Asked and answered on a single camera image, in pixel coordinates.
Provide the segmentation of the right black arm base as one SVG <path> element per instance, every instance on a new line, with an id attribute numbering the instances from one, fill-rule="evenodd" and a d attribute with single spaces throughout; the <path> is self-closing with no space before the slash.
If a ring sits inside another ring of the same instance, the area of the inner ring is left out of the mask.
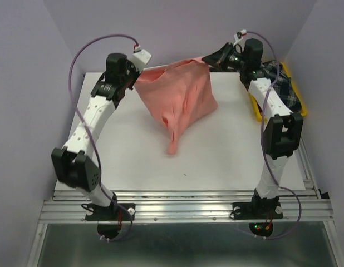
<path id="1" fill-rule="evenodd" d="M 232 203 L 229 218 L 235 221 L 248 221 L 251 233 L 263 239 L 270 238 L 275 220 L 283 219 L 282 209 L 279 205 L 255 207 L 251 202 Z"/>

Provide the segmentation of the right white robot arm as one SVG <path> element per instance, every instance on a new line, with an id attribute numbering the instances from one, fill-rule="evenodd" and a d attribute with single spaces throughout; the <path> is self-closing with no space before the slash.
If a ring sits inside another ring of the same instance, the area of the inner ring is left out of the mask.
<path id="1" fill-rule="evenodd" d="M 229 68 L 237 71 L 241 83 L 262 110 L 261 178 L 250 202 L 233 203 L 231 216 L 236 220 L 262 219 L 268 215 L 280 219 L 283 216 L 279 203 L 281 178 L 288 159 L 299 147 L 303 117 L 283 103 L 262 70 L 263 43 L 250 38 L 242 52 L 237 51 L 238 46 L 226 43 L 202 58 L 204 63 L 222 71 Z"/>

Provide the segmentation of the pink pleated skirt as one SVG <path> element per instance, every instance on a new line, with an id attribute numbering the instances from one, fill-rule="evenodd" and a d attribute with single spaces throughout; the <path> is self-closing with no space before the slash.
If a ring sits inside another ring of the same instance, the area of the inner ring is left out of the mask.
<path id="1" fill-rule="evenodd" d="M 209 65 L 200 57 L 144 70 L 135 89 L 153 119 L 168 131 L 170 155 L 176 154 L 184 131 L 218 107 Z"/>

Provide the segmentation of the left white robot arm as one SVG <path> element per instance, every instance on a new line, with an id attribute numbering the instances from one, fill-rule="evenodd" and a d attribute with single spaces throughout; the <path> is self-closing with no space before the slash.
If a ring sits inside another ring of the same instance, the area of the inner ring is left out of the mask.
<path id="1" fill-rule="evenodd" d="M 151 59 L 146 50 L 134 52 L 130 58 L 122 53 L 109 54 L 106 71 L 95 83 L 84 114 L 71 137 L 62 148 L 52 151 L 51 159 L 58 181 L 82 192 L 105 219 L 117 215 L 116 195 L 101 182 L 101 162 L 93 161 L 96 141 L 110 116 L 132 89 Z"/>

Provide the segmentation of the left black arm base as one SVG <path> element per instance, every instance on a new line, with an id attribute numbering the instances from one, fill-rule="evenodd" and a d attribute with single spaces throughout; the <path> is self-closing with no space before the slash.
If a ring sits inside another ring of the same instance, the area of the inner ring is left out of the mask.
<path id="1" fill-rule="evenodd" d="M 135 219 L 135 203 L 111 204 L 101 207 L 93 203 L 81 204 L 85 210 L 85 220 L 97 222 L 97 234 L 100 240 L 108 243 L 126 239 L 132 230 Z"/>

